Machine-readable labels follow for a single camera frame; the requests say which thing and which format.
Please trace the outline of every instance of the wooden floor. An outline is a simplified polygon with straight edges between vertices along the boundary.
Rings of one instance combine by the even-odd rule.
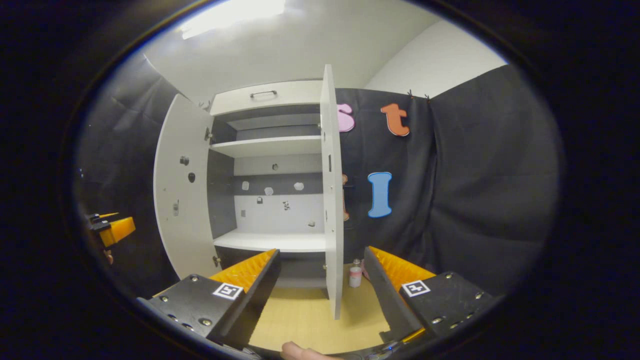
[[[345,278],[340,320],[333,320],[323,290],[273,289],[250,344],[280,351],[282,344],[293,341],[334,354],[380,345],[379,333],[388,330],[371,283],[363,277],[360,287],[351,288]]]

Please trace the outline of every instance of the drawer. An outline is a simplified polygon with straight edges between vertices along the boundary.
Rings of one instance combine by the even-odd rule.
[[[271,106],[317,104],[320,103],[321,88],[322,80],[300,80],[221,92],[213,99],[211,115]]]

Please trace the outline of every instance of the ceiling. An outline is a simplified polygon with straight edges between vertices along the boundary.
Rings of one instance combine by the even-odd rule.
[[[321,78],[362,88],[389,59],[440,20],[394,0],[286,0],[283,14],[183,40],[178,30],[151,41],[151,64],[193,102],[244,86]]]

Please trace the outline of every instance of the black curtain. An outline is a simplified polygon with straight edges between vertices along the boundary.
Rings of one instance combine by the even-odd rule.
[[[429,102],[338,89],[356,126],[340,134],[345,261],[372,245],[434,272],[455,271],[489,293],[509,290],[543,247],[559,198],[561,144],[545,103],[511,65]],[[387,129],[395,102],[407,136]],[[367,175],[388,171],[391,214],[369,218]]]
[[[144,55],[132,57],[101,89],[77,145],[78,202],[87,213],[133,217],[136,230],[111,248],[111,268],[145,298],[179,280],[164,251],[153,198],[157,141],[177,93]]]

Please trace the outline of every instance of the open cabinet door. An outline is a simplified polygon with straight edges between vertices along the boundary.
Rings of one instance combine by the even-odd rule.
[[[216,250],[207,204],[209,141],[205,132],[212,124],[212,116],[177,94],[158,139],[156,220],[166,254],[180,279],[190,274],[208,277],[221,270],[212,259]]]
[[[338,109],[331,65],[324,66],[320,95],[324,237],[326,238],[326,287],[334,319],[340,318],[344,277],[344,224],[342,223],[342,158],[338,132]]]

